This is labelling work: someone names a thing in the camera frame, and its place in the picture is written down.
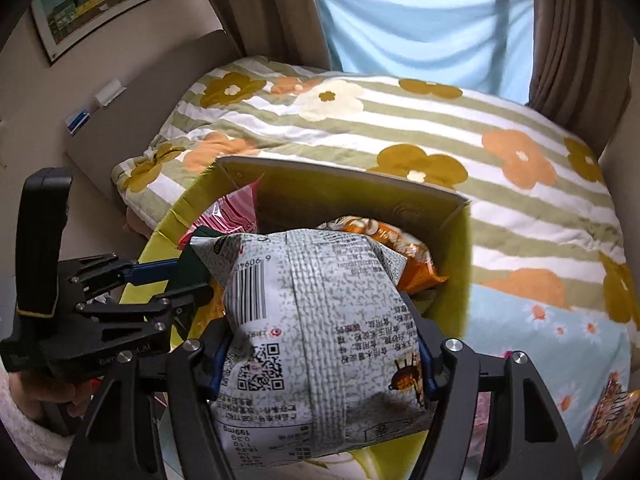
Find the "person left hand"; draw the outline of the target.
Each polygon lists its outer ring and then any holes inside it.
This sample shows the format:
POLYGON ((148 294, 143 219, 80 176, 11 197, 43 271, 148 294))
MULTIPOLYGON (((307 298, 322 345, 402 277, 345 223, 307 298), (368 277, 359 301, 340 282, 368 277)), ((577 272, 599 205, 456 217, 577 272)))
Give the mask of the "person left hand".
POLYGON ((55 376, 38 376, 28 370, 9 374, 9 392, 16 406, 29 419, 43 415, 46 403, 61 404, 70 417, 80 417, 93 396, 92 382, 66 384, 55 376))

